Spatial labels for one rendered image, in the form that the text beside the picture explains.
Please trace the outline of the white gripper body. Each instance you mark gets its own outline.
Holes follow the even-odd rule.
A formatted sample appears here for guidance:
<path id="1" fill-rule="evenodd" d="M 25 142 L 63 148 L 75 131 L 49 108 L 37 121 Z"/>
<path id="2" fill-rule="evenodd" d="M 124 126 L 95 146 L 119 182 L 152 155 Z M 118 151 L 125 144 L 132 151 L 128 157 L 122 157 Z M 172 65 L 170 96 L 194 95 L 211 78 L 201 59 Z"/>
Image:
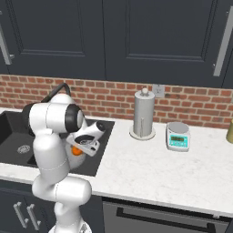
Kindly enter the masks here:
<path id="1" fill-rule="evenodd" d="M 99 149 L 100 143 L 96 141 L 93 144 L 78 145 L 77 147 L 81 149 L 85 154 L 93 157 Z"/>

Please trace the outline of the white colander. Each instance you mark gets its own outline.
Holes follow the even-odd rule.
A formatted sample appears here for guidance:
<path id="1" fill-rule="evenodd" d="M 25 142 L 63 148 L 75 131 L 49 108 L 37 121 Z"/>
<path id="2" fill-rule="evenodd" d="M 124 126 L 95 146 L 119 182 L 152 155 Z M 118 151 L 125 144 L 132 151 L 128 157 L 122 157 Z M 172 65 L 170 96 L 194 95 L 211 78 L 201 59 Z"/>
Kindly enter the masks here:
<path id="1" fill-rule="evenodd" d="M 73 147 L 72 145 L 66 143 L 66 153 L 67 153 L 69 166 L 71 170 L 81 166 L 86 159 L 86 154 L 84 152 L 80 156 L 77 156 L 77 157 L 74 156 L 71 151 L 72 147 Z"/>

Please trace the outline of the black sink faucet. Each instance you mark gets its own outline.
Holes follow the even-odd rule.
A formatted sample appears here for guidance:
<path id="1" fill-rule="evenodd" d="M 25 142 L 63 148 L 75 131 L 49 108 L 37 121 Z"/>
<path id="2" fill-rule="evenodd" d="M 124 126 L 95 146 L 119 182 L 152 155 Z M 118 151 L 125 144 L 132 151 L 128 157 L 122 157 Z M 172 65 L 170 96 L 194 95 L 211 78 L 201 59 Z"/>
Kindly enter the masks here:
<path id="1" fill-rule="evenodd" d="M 57 87 L 55 87 L 42 101 L 41 103 L 47 103 L 49 102 L 62 88 L 65 89 L 66 94 L 71 96 L 70 88 L 68 84 L 61 83 Z"/>

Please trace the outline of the black sink basin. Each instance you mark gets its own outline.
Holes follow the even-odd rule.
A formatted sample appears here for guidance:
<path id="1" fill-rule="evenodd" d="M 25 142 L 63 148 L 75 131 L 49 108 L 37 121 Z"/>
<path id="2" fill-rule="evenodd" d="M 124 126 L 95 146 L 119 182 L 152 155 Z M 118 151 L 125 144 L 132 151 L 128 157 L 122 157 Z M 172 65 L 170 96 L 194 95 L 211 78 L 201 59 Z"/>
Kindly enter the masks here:
<path id="1" fill-rule="evenodd" d="M 84 162 L 71 170 L 73 174 L 94 177 L 104 155 L 114 121 L 102 120 L 105 134 L 98 140 L 100 147 L 93 157 L 86 156 Z M 22 122 L 21 113 L 4 111 L 0 114 L 0 163 L 37 168 L 33 152 L 34 137 L 30 136 Z"/>

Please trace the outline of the orange fruit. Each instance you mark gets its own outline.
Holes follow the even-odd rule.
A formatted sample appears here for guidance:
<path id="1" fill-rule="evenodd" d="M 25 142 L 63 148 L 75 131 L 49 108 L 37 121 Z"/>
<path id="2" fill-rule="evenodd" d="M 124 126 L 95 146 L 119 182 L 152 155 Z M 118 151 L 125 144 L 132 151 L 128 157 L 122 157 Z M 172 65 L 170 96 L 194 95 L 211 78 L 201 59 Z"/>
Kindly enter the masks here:
<path id="1" fill-rule="evenodd" d="M 83 153 L 83 151 L 77 147 L 72 147 L 71 151 L 72 151 L 72 154 L 76 157 L 80 156 Z"/>

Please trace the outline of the paper towel roll on holder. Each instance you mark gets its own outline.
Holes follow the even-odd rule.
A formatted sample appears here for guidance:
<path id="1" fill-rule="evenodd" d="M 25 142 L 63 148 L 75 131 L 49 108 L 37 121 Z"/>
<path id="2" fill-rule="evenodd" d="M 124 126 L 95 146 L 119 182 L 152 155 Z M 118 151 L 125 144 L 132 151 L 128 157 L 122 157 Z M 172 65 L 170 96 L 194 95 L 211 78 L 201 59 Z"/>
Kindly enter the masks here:
<path id="1" fill-rule="evenodd" d="M 129 128 L 131 137 L 137 140 L 149 140 L 156 134 L 153 128 L 155 95 L 146 87 L 135 93 L 135 111 L 133 126 Z"/>

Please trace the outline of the dark base cupboard door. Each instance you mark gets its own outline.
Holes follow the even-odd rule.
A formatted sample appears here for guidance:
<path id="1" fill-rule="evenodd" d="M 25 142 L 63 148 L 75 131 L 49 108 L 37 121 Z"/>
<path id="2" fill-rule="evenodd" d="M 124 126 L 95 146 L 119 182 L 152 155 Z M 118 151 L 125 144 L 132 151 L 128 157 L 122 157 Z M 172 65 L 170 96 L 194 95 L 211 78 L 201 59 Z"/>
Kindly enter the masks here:
<path id="1" fill-rule="evenodd" d="M 21 202 L 21 211 L 25 215 L 24 194 L 20 191 L 0 188 L 0 233 L 26 233 L 27 229 L 22 226 L 14 204 Z"/>
<path id="2" fill-rule="evenodd" d="M 37 198 L 33 195 L 25 196 L 26 207 L 34 204 L 34 213 L 37 220 L 41 221 L 40 229 L 38 231 L 35 230 L 32 223 L 32 232 L 33 233 L 48 233 L 49 230 L 56 223 L 56 216 L 54 213 L 54 203 L 50 201 L 46 201 L 40 198 Z"/>

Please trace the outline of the teal kitchen scale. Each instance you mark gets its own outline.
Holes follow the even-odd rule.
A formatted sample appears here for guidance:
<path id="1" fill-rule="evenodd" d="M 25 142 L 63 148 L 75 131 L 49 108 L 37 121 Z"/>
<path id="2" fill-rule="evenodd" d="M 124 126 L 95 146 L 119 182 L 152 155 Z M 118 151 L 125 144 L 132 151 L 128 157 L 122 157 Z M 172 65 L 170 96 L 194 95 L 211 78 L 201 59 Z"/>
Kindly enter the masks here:
<path id="1" fill-rule="evenodd" d="M 166 127 L 167 149 L 177 152 L 188 152 L 190 148 L 190 130 L 182 122 L 168 122 Z"/>

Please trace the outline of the dark dishwasher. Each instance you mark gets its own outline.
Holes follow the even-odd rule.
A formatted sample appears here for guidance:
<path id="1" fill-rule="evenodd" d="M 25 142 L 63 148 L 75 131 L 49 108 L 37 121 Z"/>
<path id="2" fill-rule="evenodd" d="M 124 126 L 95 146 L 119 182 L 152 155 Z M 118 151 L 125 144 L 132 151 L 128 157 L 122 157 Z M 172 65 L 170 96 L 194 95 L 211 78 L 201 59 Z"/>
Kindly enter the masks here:
<path id="1" fill-rule="evenodd" d="M 232 218 L 102 198 L 105 233 L 233 233 Z"/>

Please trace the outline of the yellow-green jar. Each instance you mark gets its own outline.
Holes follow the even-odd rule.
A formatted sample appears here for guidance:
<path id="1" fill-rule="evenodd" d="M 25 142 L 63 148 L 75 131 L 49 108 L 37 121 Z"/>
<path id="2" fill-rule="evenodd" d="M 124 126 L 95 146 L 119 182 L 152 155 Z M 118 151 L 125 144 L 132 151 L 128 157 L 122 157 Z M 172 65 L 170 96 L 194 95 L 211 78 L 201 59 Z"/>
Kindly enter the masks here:
<path id="1" fill-rule="evenodd" d="M 233 144 L 233 118 L 230 121 L 230 125 L 229 125 L 228 132 L 226 135 L 226 140 L 229 143 Z"/>

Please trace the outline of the white wall outlet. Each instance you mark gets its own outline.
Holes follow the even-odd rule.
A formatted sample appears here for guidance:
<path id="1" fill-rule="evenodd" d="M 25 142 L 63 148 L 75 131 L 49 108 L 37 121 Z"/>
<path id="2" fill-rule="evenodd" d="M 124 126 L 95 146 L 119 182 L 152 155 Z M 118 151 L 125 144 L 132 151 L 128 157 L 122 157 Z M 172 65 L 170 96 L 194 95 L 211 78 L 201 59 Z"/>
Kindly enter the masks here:
<path id="1" fill-rule="evenodd" d="M 164 98 L 165 97 L 165 86 L 153 84 L 152 92 L 154 93 L 156 98 Z"/>

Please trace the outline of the dark wall cupboard door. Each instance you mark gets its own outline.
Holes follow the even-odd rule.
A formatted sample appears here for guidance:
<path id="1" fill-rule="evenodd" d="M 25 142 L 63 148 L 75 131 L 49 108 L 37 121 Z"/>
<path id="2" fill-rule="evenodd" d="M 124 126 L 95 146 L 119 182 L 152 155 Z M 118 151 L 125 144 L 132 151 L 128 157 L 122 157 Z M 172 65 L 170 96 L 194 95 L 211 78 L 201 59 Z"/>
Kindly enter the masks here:
<path id="1" fill-rule="evenodd" d="M 0 74 L 7 74 L 7 64 L 10 61 L 10 55 L 5 41 L 4 31 L 1 25 L 1 15 L 2 11 L 0 10 Z"/>
<path id="2" fill-rule="evenodd" d="M 222 87 L 226 89 L 233 89 L 233 49 L 230 53 L 230 58 Z"/>
<path id="3" fill-rule="evenodd" d="M 106 79 L 220 87 L 233 0 L 103 0 Z"/>
<path id="4" fill-rule="evenodd" d="M 0 0 L 0 74 L 104 80 L 102 0 Z"/>

